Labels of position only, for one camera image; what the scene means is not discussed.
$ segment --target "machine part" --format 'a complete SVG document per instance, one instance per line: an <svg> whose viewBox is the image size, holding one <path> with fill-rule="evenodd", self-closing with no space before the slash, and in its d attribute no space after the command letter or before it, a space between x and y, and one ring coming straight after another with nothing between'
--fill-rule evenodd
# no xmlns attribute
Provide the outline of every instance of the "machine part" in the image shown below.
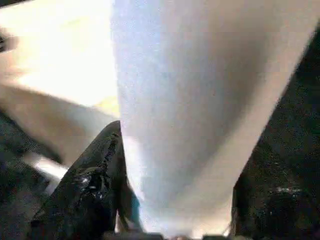
<svg viewBox="0 0 320 240"><path fill-rule="evenodd" d="M22 160L24 161L24 163L35 169L45 178L58 183L61 181L61 179L68 171L68 168L66 166L52 161L51 159L46 158L45 156L32 152L24 155Z"/></svg>
<svg viewBox="0 0 320 240"><path fill-rule="evenodd" d="M233 187L315 30L319 7L318 0L113 2L136 203L127 218L166 238L225 231Z"/></svg>
<svg viewBox="0 0 320 240"><path fill-rule="evenodd" d="M319 60L320 29L235 185L237 235L320 238Z"/></svg>
<svg viewBox="0 0 320 240"><path fill-rule="evenodd" d="M116 121L69 168L31 221L28 239L88 240L113 232L125 180L120 123Z"/></svg>

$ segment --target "blurry surface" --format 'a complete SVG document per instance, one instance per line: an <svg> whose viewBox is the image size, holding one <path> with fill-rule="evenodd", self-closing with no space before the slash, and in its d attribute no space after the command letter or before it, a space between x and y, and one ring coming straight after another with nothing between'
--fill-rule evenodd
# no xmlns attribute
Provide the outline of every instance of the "blurry surface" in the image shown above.
<svg viewBox="0 0 320 240"><path fill-rule="evenodd" d="M32 0L0 8L3 84L92 106L117 99L109 0Z"/></svg>
<svg viewBox="0 0 320 240"><path fill-rule="evenodd" d="M319 9L318 0L114 1L133 218L145 231L199 238L228 227L234 184Z"/></svg>
<svg viewBox="0 0 320 240"><path fill-rule="evenodd" d="M23 162L50 181L59 183L68 171L68 167L36 153L23 157Z"/></svg>
<svg viewBox="0 0 320 240"><path fill-rule="evenodd" d="M23 1L25 1L25 0L3 0L0 2L0 7L8 6L11 4L17 4L17 3L20 3Z"/></svg>
<svg viewBox="0 0 320 240"><path fill-rule="evenodd" d="M100 239L104 231L113 231L123 181L123 142L115 121L93 140L34 216L30 240Z"/></svg>
<svg viewBox="0 0 320 240"><path fill-rule="evenodd" d="M31 136L47 143L70 166L116 118L53 97L0 86L0 106Z"/></svg>
<svg viewBox="0 0 320 240"><path fill-rule="evenodd" d="M319 30L234 188L237 234L319 238Z"/></svg>

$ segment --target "black plastic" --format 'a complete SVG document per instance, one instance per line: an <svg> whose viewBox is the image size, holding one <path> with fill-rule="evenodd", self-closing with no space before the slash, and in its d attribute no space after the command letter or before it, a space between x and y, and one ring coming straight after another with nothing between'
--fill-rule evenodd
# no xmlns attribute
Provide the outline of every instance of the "black plastic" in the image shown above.
<svg viewBox="0 0 320 240"><path fill-rule="evenodd" d="M113 122L71 166L34 216L27 239L94 240L114 231L125 181L120 123Z"/></svg>
<svg viewBox="0 0 320 240"><path fill-rule="evenodd" d="M320 239L319 103L318 29L235 185L234 234Z"/></svg>

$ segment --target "white cylinder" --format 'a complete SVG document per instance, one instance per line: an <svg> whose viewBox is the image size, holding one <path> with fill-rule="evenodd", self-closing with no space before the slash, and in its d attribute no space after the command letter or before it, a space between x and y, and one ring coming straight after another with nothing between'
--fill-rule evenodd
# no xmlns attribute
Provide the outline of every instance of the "white cylinder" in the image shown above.
<svg viewBox="0 0 320 240"><path fill-rule="evenodd" d="M117 0L121 126L136 216L221 234L232 191L316 27L320 1Z"/></svg>

